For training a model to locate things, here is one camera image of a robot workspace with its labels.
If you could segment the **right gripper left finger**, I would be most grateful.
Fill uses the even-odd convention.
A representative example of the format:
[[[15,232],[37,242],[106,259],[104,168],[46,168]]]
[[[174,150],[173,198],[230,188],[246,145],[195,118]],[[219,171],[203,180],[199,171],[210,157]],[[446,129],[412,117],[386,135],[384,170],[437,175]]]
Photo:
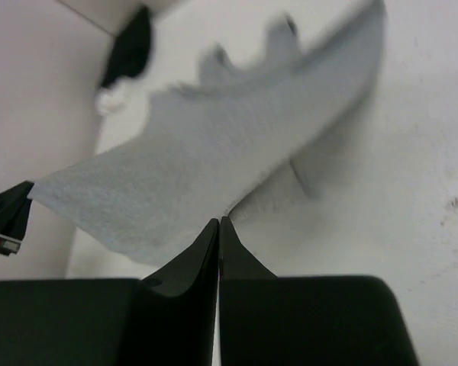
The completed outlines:
[[[0,281],[0,365],[210,365],[218,221],[144,279]]]

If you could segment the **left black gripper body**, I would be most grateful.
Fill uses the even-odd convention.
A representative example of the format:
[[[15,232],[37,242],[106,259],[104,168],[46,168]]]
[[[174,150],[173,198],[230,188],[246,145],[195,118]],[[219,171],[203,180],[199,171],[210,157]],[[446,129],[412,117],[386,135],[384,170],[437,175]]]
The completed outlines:
[[[0,236],[0,255],[16,254],[21,247],[21,241],[7,236]]]

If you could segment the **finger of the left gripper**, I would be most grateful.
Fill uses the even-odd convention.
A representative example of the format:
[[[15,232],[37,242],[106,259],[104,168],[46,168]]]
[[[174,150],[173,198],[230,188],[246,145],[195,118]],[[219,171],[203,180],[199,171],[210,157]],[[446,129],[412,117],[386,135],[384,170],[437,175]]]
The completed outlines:
[[[28,197],[34,184],[31,181],[0,193],[0,239],[20,243],[26,234],[32,200]]]

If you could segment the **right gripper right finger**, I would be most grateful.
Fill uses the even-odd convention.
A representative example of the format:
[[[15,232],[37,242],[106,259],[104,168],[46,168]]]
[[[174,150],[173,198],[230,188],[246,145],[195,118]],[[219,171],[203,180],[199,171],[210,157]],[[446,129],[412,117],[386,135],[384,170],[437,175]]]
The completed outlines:
[[[281,278],[219,231],[224,365],[416,365],[395,295],[366,275]]]

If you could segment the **grey tank top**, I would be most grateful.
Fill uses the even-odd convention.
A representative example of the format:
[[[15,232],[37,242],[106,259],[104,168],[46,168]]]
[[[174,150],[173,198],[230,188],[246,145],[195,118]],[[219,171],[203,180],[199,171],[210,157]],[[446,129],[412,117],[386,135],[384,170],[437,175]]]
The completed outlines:
[[[139,135],[36,181],[29,197],[111,251],[158,266],[239,204],[289,206],[306,194],[291,160],[369,91],[384,30],[383,2],[365,1],[310,50],[289,18],[269,30],[252,68],[216,49],[197,85],[151,97]]]

